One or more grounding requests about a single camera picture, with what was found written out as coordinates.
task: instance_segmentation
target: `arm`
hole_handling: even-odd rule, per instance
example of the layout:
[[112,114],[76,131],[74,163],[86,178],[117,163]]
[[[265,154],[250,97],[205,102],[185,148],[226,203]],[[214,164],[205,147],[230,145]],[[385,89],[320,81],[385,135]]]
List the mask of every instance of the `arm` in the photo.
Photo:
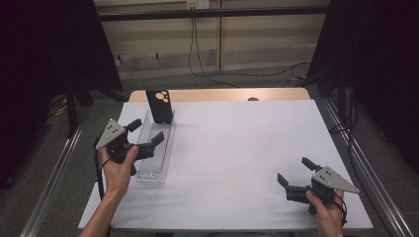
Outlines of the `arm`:
[[[107,190],[93,213],[86,227],[79,236],[105,236],[118,205],[127,192],[130,180],[130,167],[133,163],[138,147],[133,146],[126,155],[126,160],[120,165],[110,160],[104,166]],[[100,159],[104,164],[109,159],[106,148],[99,150]]]

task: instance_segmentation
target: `gray floor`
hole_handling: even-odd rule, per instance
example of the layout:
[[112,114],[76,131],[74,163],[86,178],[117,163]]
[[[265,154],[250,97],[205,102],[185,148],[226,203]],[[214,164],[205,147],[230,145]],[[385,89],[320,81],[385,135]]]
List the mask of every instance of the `gray floor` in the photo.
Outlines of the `gray floor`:
[[[240,73],[271,74],[282,71],[284,68],[265,68],[240,70]],[[293,76],[304,75],[306,65],[299,66]],[[283,87],[290,81],[289,72],[276,76],[238,76],[217,75],[211,76],[212,80],[222,80],[239,87]],[[166,76],[151,79],[137,79],[123,81],[124,94],[140,89],[188,89],[188,88],[226,88],[228,86],[214,83],[205,77],[193,75]],[[316,85],[307,87],[312,99],[317,103],[328,127],[334,126],[323,99],[319,97]],[[59,187],[53,193],[53,198],[47,204],[45,216],[41,216],[42,225],[35,231],[39,236],[75,236],[81,214],[83,213],[88,196],[95,182],[94,160],[92,144],[95,136],[103,129],[109,118],[117,119],[121,112],[122,103],[109,100],[100,93],[92,92],[96,98],[95,105],[91,108],[77,106],[79,119],[86,118],[81,130],[77,146],[74,148],[70,159],[65,164]],[[354,130],[354,136],[359,142],[364,153],[371,162],[377,176],[390,194],[402,215],[414,233],[419,233],[419,176],[405,165],[396,147],[382,139],[380,129],[374,120],[359,105],[359,121]],[[42,133],[33,147],[31,157],[24,167],[14,177],[14,187],[2,190],[0,193],[0,236],[18,236],[22,232],[32,211],[36,207],[45,184],[57,164],[65,143],[68,123],[66,114],[60,117],[50,117],[42,127]],[[354,169],[349,162],[346,143],[339,133],[331,136],[341,152],[342,159],[351,174],[354,183],[359,187],[364,184],[365,190],[361,199],[373,222],[374,229],[348,234],[357,236],[388,236],[385,227],[391,236],[397,236],[386,214],[374,197],[371,187],[365,177],[358,170],[361,177],[357,179]],[[145,234],[132,232],[114,232],[113,236],[142,236]],[[177,233],[176,236],[279,236],[275,233]],[[295,236],[316,236],[315,231],[296,233]]]

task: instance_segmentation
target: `transparent tray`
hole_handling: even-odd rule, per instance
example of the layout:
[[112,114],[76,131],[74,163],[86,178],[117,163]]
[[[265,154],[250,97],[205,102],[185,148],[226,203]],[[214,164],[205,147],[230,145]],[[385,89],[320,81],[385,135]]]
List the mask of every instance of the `transparent tray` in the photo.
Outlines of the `transparent tray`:
[[176,131],[175,120],[171,124],[157,124],[154,122],[151,111],[147,111],[142,130],[138,138],[139,143],[150,142],[151,138],[163,131],[164,140],[156,146],[154,157],[135,162],[136,181],[144,184],[164,184],[166,182],[167,170],[172,144]]

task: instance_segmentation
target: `finger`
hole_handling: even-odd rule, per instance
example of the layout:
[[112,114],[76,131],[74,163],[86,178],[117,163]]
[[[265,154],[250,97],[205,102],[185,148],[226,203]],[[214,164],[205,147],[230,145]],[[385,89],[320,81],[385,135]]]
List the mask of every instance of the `finger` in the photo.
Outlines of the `finger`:
[[335,196],[334,200],[336,201],[336,203],[342,205],[343,204],[342,200],[343,200],[344,192],[341,191],[341,190],[336,190],[335,195],[336,196]]
[[307,196],[310,203],[315,206],[317,210],[317,214],[319,216],[321,217],[327,216],[328,211],[326,207],[324,206],[323,202],[321,202],[321,199],[317,195],[315,195],[312,191],[307,191],[305,195]]

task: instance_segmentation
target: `aluminum rail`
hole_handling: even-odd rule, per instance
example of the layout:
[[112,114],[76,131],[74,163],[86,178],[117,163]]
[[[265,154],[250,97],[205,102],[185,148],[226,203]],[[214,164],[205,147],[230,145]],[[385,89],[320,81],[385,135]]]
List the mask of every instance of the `aluminum rail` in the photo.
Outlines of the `aluminum rail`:
[[[325,99],[324,103],[326,105],[326,108],[330,116],[332,116],[336,125],[343,126],[343,124],[339,120],[339,116],[337,114],[337,108],[335,104],[330,99]],[[348,132],[341,131],[341,135],[342,135],[342,138],[345,140],[345,142],[349,144]],[[375,194],[381,208],[385,212],[386,217],[388,218],[389,222],[391,223],[392,227],[397,233],[397,236],[413,237],[414,234],[410,230],[406,220],[404,219],[403,214],[401,213],[400,209],[397,207],[396,203],[391,198],[389,193],[384,188],[376,172],[371,166],[368,158],[366,157],[366,155],[364,154],[363,150],[361,149],[360,145],[358,144],[357,140],[354,137],[351,138],[350,148],[353,151],[354,160],[357,162],[357,165],[359,166],[368,184],[373,190],[373,193]]]
[[75,130],[73,136],[67,139],[67,142],[64,145],[64,148],[58,158],[57,164],[55,165],[54,170],[52,171],[51,176],[49,177],[48,182],[42,192],[40,199],[37,202],[34,210],[32,211],[29,219],[27,220],[24,229],[21,232],[21,237],[35,237],[40,230],[43,219],[46,215],[46,212],[49,208],[49,205],[52,202],[55,191],[58,188],[58,184],[62,178],[63,171],[67,166],[68,161],[71,158],[71,154],[77,144],[77,141],[82,132],[84,123],[87,120],[89,111],[85,111],[82,115],[81,122],[79,123],[77,129]]
[[157,12],[119,12],[100,13],[97,15],[74,15],[43,17],[47,20],[69,20],[69,21],[100,21],[120,22],[139,20],[163,20],[163,19],[186,19],[186,18],[218,18],[218,17],[252,17],[252,16],[275,16],[275,15],[315,15],[328,12],[339,12],[347,7],[330,8],[329,6],[307,6],[307,7],[283,7],[283,8],[242,8],[242,9],[200,9],[200,10],[177,10]]

